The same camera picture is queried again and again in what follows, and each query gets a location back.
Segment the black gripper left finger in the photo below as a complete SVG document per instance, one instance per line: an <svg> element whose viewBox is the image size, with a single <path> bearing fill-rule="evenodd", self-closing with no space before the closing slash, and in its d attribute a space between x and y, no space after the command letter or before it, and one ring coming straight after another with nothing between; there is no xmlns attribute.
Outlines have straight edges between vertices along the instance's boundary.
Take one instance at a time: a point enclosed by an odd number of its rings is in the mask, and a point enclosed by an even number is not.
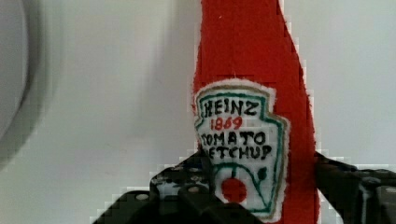
<svg viewBox="0 0 396 224"><path fill-rule="evenodd" d="M262 224L213 193L212 164L196 152L151 178L148 190L122 194L92 224Z"/></svg>

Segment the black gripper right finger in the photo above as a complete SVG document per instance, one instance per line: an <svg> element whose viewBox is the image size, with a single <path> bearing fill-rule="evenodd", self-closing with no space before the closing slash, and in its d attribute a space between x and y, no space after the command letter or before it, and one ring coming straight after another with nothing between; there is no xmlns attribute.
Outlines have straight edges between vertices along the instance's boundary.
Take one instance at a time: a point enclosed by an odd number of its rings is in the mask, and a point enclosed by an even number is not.
<svg viewBox="0 0 396 224"><path fill-rule="evenodd" d="M318 190L344 224L396 224L396 174L358 169L315 153Z"/></svg>

